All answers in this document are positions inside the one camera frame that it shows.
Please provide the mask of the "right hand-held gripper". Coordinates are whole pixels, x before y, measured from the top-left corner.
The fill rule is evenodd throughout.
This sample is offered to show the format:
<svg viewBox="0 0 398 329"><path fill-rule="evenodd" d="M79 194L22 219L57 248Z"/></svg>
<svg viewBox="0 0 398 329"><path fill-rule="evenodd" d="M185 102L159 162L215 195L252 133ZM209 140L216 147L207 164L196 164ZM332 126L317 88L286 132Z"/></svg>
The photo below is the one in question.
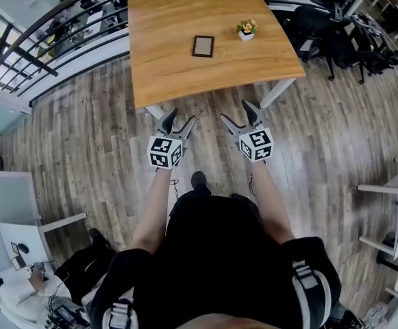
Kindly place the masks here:
<svg viewBox="0 0 398 329"><path fill-rule="evenodd" d="M263 113L259 108L245 100L242 100L242 106L252 128L264 127ZM250 162L263 161L272 156L274 140L268 127L245 133L246 126L237 125L226 114L220 114L220 119L229 133L238 138L238 148Z"/></svg>

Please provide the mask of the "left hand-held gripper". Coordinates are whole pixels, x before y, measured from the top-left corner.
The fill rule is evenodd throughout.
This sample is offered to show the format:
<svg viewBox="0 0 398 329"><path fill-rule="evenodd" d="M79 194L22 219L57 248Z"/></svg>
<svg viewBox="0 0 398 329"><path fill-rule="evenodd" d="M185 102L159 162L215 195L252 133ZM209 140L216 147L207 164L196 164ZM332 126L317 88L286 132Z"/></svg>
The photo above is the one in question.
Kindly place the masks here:
<svg viewBox="0 0 398 329"><path fill-rule="evenodd" d="M170 135L178 108L165 113L157 121L156 130L163 135ZM185 142L195 126L196 117L191 116L180 131L174 136L150 136L147 146L147 157L152 167L172 169L177 166L186 151Z"/></svg>

